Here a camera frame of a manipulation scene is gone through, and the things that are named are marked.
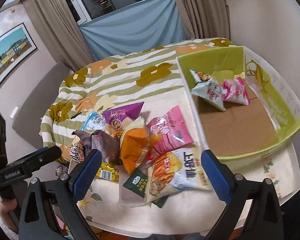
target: blue gripper pad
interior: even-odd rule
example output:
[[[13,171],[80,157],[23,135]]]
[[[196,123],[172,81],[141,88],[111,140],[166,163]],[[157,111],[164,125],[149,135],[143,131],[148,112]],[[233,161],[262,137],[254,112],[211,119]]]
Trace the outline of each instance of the blue gripper pad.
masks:
[[[202,152],[201,165],[206,172],[218,198],[229,205],[232,198],[231,185],[219,168],[221,163],[213,155],[211,150],[205,150]]]
[[[81,173],[78,175],[77,179],[73,182],[72,199],[75,203],[79,200],[84,199],[95,175],[97,174],[101,166],[101,163],[102,163],[101,152],[97,150],[93,155],[90,153],[86,157],[86,160],[84,160],[82,163],[77,165],[79,166],[81,164],[84,164],[84,168],[82,169]]]

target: curtain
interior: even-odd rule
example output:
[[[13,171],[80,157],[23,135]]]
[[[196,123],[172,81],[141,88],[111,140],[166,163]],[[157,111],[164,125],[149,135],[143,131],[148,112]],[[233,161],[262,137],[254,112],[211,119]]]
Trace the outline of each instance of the curtain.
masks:
[[[225,0],[176,0],[186,35],[196,38],[230,38]]]
[[[62,61],[73,71],[94,61],[66,0],[22,2],[55,61]]]
[[[175,0],[143,0],[79,29],[95,60],[186,40]]]

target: green snack packet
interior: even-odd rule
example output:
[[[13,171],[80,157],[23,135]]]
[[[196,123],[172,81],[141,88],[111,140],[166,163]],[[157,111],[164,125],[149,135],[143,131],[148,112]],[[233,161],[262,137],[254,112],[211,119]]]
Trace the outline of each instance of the green snack packet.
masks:
[[[140,197],[145,197],[146,185],[148,182],[148,177],[143,174],[139,169],[135,169],[123,186],[134,193],[138,194]],[[163,196],[159,199],[152,201],[157,207],[162,208],[166,203],[169,196]]]

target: screw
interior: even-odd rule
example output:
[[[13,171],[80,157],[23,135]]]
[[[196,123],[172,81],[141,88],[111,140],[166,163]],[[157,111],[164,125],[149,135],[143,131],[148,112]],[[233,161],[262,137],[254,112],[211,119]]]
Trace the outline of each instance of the screw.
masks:
[[[38,178],[32,178],[30,182],[31,184],[36,184],[38,182]]]
[[[68,179],[68,174],[62,174],[61,176],[60,176],[60,179],[61,180],[67,180]]]
[[[266,181],[266,184],[268,184],[268,185],[271,185],[271,184],[272,184],[272,180],[269,179],[269,178],[266,178],[265,181]]]
[[[243,180],[243,176],[241,174],[236,174],[234,177],[236,180]]]

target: framed picture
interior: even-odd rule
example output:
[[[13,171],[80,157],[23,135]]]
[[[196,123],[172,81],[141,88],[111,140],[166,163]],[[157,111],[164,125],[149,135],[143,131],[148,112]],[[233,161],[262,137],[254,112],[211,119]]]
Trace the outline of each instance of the framed picture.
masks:
[[[0,84],[27,55],[36,49],[23,23],[0,37]]]

